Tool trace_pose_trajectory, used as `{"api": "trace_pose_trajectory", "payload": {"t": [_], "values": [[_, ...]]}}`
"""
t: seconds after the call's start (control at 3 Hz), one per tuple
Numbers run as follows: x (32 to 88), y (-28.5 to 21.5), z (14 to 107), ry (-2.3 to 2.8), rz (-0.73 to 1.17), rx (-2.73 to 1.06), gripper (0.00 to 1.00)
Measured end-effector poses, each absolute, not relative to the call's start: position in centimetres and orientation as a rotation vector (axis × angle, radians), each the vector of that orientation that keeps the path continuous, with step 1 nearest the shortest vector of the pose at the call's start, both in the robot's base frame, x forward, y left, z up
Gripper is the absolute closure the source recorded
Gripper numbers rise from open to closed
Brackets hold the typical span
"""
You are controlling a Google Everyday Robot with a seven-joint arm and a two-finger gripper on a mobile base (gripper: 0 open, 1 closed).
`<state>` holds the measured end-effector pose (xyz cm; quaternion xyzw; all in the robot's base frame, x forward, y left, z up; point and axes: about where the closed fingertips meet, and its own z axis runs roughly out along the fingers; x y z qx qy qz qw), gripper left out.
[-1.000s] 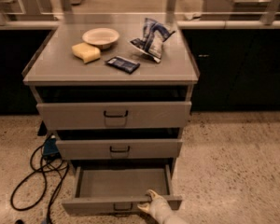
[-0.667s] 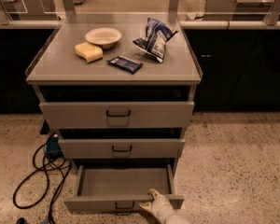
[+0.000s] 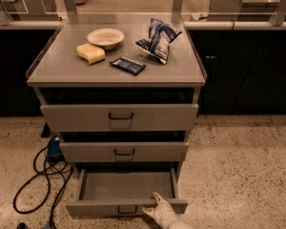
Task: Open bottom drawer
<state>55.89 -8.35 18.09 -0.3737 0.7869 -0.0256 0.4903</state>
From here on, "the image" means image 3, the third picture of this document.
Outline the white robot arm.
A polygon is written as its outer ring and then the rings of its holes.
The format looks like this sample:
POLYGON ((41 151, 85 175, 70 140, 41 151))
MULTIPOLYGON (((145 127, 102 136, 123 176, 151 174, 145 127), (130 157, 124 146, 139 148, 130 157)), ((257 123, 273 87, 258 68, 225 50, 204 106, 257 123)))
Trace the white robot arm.
POLYGON ((143 207, 144 214, 152 218, 161 229, 194 229, 187 222, 179 218, 172 205, 160 196, 157 192, 153 192, 155 207, 143 207))

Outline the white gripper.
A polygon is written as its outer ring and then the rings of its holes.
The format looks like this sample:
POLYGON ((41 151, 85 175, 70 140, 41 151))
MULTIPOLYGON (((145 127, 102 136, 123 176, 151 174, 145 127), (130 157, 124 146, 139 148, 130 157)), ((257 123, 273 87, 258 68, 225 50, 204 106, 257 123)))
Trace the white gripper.
POLYGON ((161 228, 175 228, 178 221, 178 217, 174 212, 173 207, 168 203, 162 196, 157 192, 153 192, 153 198, 157 204, 155 208, 153 207, 143 207, 142 211, 145 215, 153 220, 161 228))

